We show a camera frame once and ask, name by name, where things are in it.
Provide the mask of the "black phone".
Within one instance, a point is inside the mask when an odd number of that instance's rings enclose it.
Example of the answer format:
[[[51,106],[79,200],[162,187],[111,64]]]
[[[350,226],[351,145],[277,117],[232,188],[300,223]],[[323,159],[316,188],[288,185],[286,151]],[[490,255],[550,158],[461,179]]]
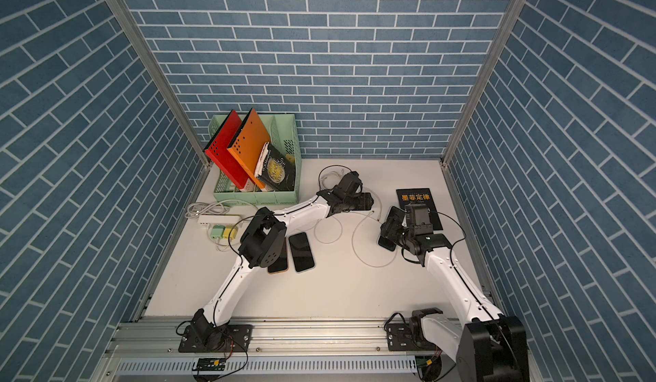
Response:
[[[389,214],[381,225],[378,245],[386,250],[394,251],[401,245],[401,237],[405,231],[403,225],[406,213],[396,206],[392,206]]]

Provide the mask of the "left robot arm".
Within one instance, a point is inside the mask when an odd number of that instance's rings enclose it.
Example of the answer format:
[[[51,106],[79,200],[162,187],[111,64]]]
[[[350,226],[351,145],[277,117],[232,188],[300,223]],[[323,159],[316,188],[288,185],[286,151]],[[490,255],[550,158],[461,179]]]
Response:
[[[210,349],[222,345],[225,326],[237,303],[255,274],[278,259],[286,238],[303,233],[318,221],[336,214],[369,211],[373,204],[369,192],[338,194],[336,190],[322,190],[311,199],[286,209],[258,209],[243,231],[230,273],[213,298],[194,314],[191,330]]]

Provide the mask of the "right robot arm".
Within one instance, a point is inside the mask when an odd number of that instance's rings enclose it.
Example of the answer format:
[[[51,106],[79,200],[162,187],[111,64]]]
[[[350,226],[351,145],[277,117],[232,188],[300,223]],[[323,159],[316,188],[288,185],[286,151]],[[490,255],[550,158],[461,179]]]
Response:
[[[442,234],[425,228],[399,228],[391,237],[394,245],[410,251],[444,289],[456,320],[442,310],[415,310],[406,324],[387,323],[394,342],[398,332],[406,343],[393,343],[402,351],[436,350],[454,361],[462,381],[528,381],[530,367],[526,330],[516,316],[504,314],[461,271],[454,247]]]

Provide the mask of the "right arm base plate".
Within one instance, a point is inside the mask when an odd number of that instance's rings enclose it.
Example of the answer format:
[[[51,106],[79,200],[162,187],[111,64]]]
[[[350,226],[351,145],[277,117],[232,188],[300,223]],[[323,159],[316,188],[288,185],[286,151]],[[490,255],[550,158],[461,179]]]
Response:
[[[386,343],[389,351],[438,351],[440,347],[413,333],[410,326],[402,322],[391,322],[383,326],[386,333]]]

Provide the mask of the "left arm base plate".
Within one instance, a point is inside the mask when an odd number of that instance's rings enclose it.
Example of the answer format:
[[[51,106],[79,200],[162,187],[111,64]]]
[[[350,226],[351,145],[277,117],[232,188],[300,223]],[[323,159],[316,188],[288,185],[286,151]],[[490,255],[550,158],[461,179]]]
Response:
[[[199,335],[188,325],[179,343],[179,353],[239,353],[248,352],[254,327],[252,325],[226,325],[211,330],[207,337]]]

